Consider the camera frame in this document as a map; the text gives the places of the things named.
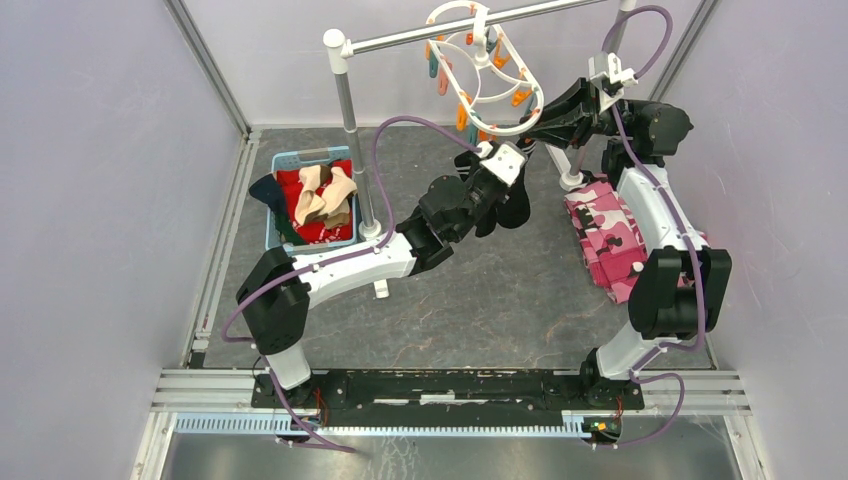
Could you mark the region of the pink camouflage bag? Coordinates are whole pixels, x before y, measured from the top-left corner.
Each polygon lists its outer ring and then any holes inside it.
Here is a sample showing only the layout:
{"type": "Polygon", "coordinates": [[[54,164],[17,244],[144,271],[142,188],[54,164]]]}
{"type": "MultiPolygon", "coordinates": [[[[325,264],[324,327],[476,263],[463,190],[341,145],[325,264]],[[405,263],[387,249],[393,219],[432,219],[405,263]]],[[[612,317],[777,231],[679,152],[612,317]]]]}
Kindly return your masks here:
{"type": "Polygon", "coordinates": [[[626,303],[649,256],[631,208],[604,174],[567,193],[564,206],[594,284],[626,303]]]}

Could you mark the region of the white clip hanger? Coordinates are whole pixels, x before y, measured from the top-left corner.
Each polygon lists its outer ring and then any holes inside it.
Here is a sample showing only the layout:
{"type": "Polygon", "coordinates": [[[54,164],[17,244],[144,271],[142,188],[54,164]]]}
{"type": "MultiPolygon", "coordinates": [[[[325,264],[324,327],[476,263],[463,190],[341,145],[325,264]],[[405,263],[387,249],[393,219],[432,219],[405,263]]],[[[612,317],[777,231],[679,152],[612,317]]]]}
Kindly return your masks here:
{"type": "Polygon", "coordinates": [[[448,1],[429,13],[426,24],[460,13],[472,21],[470,27],[426,42],[438,94],[457,97],[456,129],[475,142],[528,131],[541,118],[544,93],[503,28],[486,23],[490,9],[474,1],[448,1]]]}

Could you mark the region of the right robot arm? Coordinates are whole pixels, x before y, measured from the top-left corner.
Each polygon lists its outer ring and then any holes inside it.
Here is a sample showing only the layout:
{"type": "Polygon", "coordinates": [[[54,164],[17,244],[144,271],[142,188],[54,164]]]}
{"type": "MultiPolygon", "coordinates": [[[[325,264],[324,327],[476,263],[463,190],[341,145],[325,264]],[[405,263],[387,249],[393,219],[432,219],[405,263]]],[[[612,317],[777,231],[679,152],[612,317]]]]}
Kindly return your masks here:
{"type": "Polygon", "coordinates": [[[577,80],[543,107],[530,129],[550,146],[608,139],[598,175],[585,174],[565,198],[589,267],[627,304],[628,320],[582,363],[580,400],[602,408],[631,393],[640,371],[669,350],[701,350],[716,326],[732,269],[712,248],[673,195],[667,157],[692,129],[673,105],[622,99],[603,106],[603,90],[577,80]]]}

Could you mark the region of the black white-striped sock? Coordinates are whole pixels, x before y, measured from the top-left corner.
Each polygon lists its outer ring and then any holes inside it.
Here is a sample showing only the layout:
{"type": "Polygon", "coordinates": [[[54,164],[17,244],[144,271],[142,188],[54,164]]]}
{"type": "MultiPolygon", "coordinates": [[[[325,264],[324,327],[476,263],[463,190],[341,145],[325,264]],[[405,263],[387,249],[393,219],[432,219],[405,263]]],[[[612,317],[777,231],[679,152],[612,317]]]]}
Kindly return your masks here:
{"type": "Polygon", "coordinates": [[[472,152],[464,152],[454,159],[454,166],[463,187],[459,202],[459,212],[464,223],[458,232],[466,235],[474,226],[474,235],[483,238],[496,228],[495,206],[481,207],[473,201],[473,173],[479,167],[480,158],[472,152]]]}

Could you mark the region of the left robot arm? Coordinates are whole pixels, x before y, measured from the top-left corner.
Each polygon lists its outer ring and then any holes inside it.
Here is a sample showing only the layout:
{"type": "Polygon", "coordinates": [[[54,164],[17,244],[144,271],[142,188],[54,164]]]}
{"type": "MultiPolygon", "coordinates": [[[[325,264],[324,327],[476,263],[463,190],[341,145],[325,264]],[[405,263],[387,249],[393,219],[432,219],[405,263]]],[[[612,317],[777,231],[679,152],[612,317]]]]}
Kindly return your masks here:
{"type": "Polygon", "coordinates": [[[523,177],[527,157],[511,144],[479,161],[466,178],[432,181],[405,221],[368,242],[296,258],[284,248],[266,251],[237,292],[237,313],[249,343],[266,360],[278,397],[290,407],[314,394],[301,339],[311,308],[380,280],[434,269],[493,212],[523,177]]]}

